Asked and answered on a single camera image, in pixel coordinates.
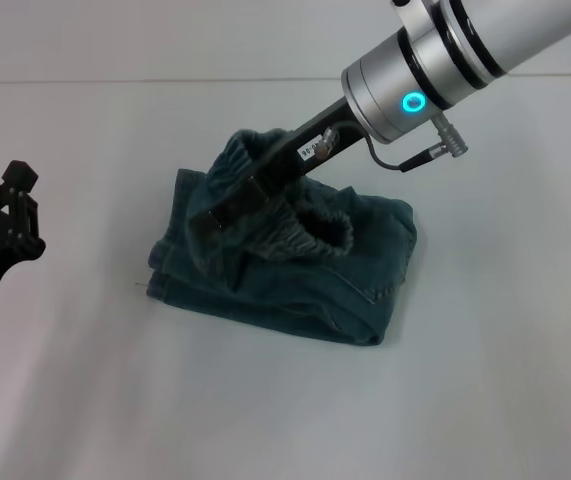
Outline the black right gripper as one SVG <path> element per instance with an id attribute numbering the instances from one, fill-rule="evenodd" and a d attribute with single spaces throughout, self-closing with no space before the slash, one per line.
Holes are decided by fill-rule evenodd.
<path id="1" fill-rule="evenodd" d="M 264 155 L 264 164 L 241 172 L 208 174 L 207 193 L 211 195 L 205 211 L 199 214 L 200 230 L 227 230 L 258 213 L 290 183 L 316 168 L 322 161 L 303 158 L 298 151 L 316 140 L 327 128 L 340 122 L 357 123 L 347 101 L 339 99 L 314 118 L 286 133 Z"/>

